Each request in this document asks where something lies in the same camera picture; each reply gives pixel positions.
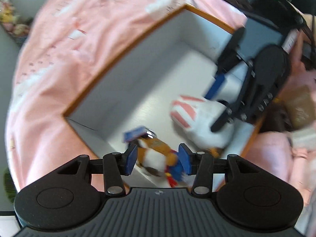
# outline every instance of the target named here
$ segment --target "stuffed animal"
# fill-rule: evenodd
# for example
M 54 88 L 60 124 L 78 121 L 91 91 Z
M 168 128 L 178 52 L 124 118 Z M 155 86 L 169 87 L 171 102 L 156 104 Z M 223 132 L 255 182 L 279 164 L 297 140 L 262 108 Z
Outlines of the stuffed animal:
M 178 156 L 158 138 L 138 138 L 138 165 L 144 168 L 147 175 L 163 176 L 166 166 L 174 166 Z
M 225 109 L 226 106 L 217 101 L 181 95 L 172 102 L 170 116 L 200 149 L 209 150 L 218 157 L 218 151 L 223 150 L 233 136 L 234 123 L 233 120 L 227 122 L 215 133 L 210 127 Z
M 124 142 L 136 144 L 137 166 L 148 176 L 166 177 L 171 187 L 182 181 L 183 166 L 178 159 L 178 153 L 156 134 L 146 127 L 138 127 L 124 133 Z
M 24 25 L 24 24 L 17 24 L 13 30 L 13 34 L 16 37 L 26 36 L 28 35 L 28 33 L 29 33 L 29 26 Z
M 2 26 L 8 32 L 12 32 L 14 29 L 14 25 L 12 23 L 3 23 Z
M 13 12 L 15 8 L 12 6 L 11 2 L 8 0 L 2 1 L 2 11 L 0 13 L 0 21 L 2 23 L 12 23 L 16 24 L 19 20 L 19 16 L 14 16 Z

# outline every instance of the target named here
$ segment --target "black device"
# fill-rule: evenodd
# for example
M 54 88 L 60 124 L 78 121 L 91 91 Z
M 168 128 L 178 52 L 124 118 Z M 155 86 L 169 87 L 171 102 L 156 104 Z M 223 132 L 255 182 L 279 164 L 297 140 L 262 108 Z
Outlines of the black device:
M 90 160 L 81 155 L 23 188 L 15 212 L 24 228 L 16 237 L 44 236 L 302 236 L 293 226 L 303 208 L 300 193 L 288 183 L 231 154 L 227 160 L 192 153 L 179 146 L 187 174 L 185 188 L 131 188 L 121 175 L 135 164 L 137 146 Z M 214 173 L 226 184 L 212 192 Z M 103 174 L 105 192 L 91 186 Z
M 238 98 L 225 103 L 227 109 L 210 126 L 219 131 L 234 118 L 255 123 L 272 103 L 291 72 L 288 53 L 299 30 L 306 32 L 315 47 L 312 32 L 304 18 L 287 0 L 225 0 L 247 17 L 245 27 L 237 29 L 217 60 L 215 82 L 205 98 L 212 99 L 224 75 L 245 63 L 246 75 Z M 310 50 L 310 68 L 315 68 L 315 53 Z

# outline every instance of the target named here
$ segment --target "metal pivot screw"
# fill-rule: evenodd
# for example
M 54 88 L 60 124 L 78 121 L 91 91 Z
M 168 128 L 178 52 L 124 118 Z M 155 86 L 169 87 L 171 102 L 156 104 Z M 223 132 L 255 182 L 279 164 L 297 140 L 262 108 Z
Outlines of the metal pivot screw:
M 149 128 L 145 127 L 145 129 L 147 130 L 147 135 L 151 135 L 155 138 L 157 138 L 157 135 L 154 131 L 150 130 Z
M 252 61 L 252 60 L 249 60 L 249 61 L 247 62 L 247 65 L 252 68 L 252 66 L 253 66 L 253 61 Z
M 240 116 L 241 116 L 241 120 L 242 121 L 246 121 L 247 120 L 247 116 L 246 116 L 245 113 L 242 113 Z
M 119 186 L 111 186 L 107 189 L 107 192 L 110 194 L 119 194 L 123 191 L 123 189 Z
M 297 15 L 297 16 L 295 17 L 295 21 L 296 21 L 298 24 L 302 24 L 302 23 L 304 22 L 302 16 L 299 16 L 299 15 Z
M 210 192 L 210 189 L 205 186 L 198 186 L 194 188 L 196 194 L 207 194 Z

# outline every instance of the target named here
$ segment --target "white box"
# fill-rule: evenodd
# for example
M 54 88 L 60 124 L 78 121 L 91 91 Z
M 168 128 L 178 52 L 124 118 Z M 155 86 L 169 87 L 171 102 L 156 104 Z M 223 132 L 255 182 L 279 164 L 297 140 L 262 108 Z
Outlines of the white box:
M 105 65 L 64 116 L 100 158 L 114 151 L 123 153 L 123 133 L 141 125 L 152 129 L 174 150 L 184 142 L 197 151 L 170 119 L 170 104 L 180 94 L 206 94 L 214 81 L 214 62 L 232 32 L 218 19 L 185 5 Z M 234 101 L 245 71 L 245 63 L 234 68 L 217 98 Z M 233 140 L 222 157 L 230 153 L 244 155 L 254 129 L 253 125 L 238 121 Z M 213 188 L 218 188 L 223 179 L 223 175 L 215 175 Z M 169 187 L 164 178 L 148 177 L 137 166 L 123 180 L 129 186 Z

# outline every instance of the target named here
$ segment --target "pink blanket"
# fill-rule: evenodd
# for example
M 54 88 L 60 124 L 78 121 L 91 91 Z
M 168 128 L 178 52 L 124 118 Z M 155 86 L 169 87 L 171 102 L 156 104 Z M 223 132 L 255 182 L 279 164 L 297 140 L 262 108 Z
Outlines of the pink blanket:
M 221 0 L 48 0 L 15 72 L 8 112 L 8 163 L 18 191 L 79 154 L 94 154 L 62 113 L 107 61 L 183 3 L 232 27 L 245 16 Z M 103 180 L 93 178 L 103 189 Z

